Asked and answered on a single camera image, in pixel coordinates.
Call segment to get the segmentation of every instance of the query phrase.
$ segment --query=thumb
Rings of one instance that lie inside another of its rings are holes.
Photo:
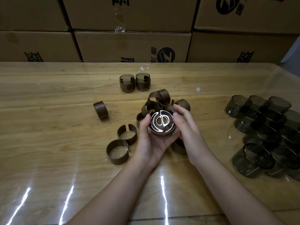
[[[188,138],[189,134],[192,132],[191,128],[189,127],[187,121],[182,115],[179,115],[177,112],[173,113],[173,121],[175,125],[178,126],[183,138]]]
[[[146,117],[140,122],[140,137],[147,138],[148,137],[148,125],[151,122],[150,114],[147,114]]]

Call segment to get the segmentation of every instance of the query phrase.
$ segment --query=stacked cardboard box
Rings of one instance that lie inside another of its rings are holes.
[[[188,62],[279,63],[300,34],[300,0],[201,0]]]
[[[58,0],[0,0],[0,14],[0,61],[81,61]]]
[[[185,62],[197,0],[63,0],[84,62]]]

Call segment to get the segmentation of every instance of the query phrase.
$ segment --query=glossy table surface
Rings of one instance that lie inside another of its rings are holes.
[[[122,92],[119,77],[141,66],[151,75],[150,90]],[[224,108],[235,94],[256,94],[283,97],[299,112],[300,79],[273,64],[213,63],[0,63],[0,224],[66,223],[122,169],[107,159],[107,144],[121,125],[136,125],[148,94],[163,88],[190,103],[220,161],[286,223],[298,224],[299,181],[249,179],[233,168],[244,134]],[[109,112],[103,122],[93,107],[101,100]],[[168,149],[129,224],[228,221],[187,156]]]

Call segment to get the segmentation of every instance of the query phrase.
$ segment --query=person's right arm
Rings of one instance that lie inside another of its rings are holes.
[[[189,111],[174,104],[178,113],[174,123],[181,131],[190,162],[202,175],[205,183],[233,225],[284,224],[257,199],[209,150]]]

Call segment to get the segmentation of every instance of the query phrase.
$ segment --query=person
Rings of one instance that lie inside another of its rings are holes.
[[[151,171],[178,137],[184,142],[189,161],[200,172],[231,224],[284,224],[209,150],[190,112],[176,104],[174,108],[182,115],[173,114],[177,126],[173,135],[162,140],[149,133],[151,117],[147,115],[140,123],[137,149],[132,158],[67,225],[126,224]]]

